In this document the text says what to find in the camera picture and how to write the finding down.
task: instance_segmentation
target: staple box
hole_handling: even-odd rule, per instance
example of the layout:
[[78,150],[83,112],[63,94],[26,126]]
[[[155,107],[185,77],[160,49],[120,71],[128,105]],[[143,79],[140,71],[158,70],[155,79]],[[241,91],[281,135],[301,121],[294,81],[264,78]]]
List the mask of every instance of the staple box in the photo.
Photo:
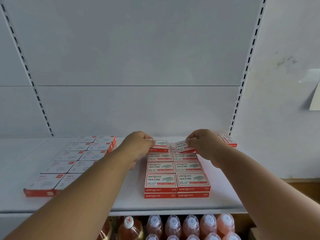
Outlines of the staple box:
[[69,186],[73,181],[75,181],[78,177],[80,177],[80,173],[68,173],[66,174],[62,180],[54,187],[55,193],[64,190],[67,186]]
[[68,173],[84,173],[96,161],[76,161]]
[[98,161],[107,151],[85,151],[79,161]]
[[168,162],[148,162],[146,173],[175,173],[174,163]]
[[205,173],[177,173],[178,192],[210,192]]
[[91,145],[91,143],[72,143],[66,151],[85,151],[88,149],[88,147]]
[[65,174],[40,174],[28,187],[23,189],[26,197],[54,196],[54,187],[61,181]]
[[94,142],[89,146],[88,151],[107,151],[110,153],[112,148],[112,142]]
[[171,148],[171,149],[176,149],[176,143],[175,143],[175,142],[170,143],[170,148]]
[[85,151],[64,151],[55,161],[78,161]]
[[177,180],[174,173],[147,174],[144,193],[177,193]]
[[208,198],[210,192],[179,192],[177,198]]
[[117,137],[116,136],[98,136],[94,142],[111,142],[113,146],[116,145]]
[[228,134],[218,134],[218,136],[224,141],[226,144],[237,147],[238,143],[236,143]]
[[74,140],[74,142],[94,142],[97,136],[79,136]]
[[196,153],[173,153],[173,161],[188,162],[188,161],[199,161],[199,159]]
[[41,173],[67,173],[74,163],[75,161],[54,161]]
[[179,141],[176,143],[176,150],[177,150],[177,153],[188,153],[188,152],[195,152],[196,151],[196,149],[187,145],[185,140]]
[[177,193],[145,193],[145,199],[169,199],[176,198]]
[[154,147],[149,149],[150,153],[169,151],[169,144],[166,140],[154,140],[154,141],[155,141],[155,145]]
[[199,161],[175,162],[174,168],[176,173],[204,173],[201,162]]
[[173,162],[174,158],[171,153],[149,153],[148,162]]

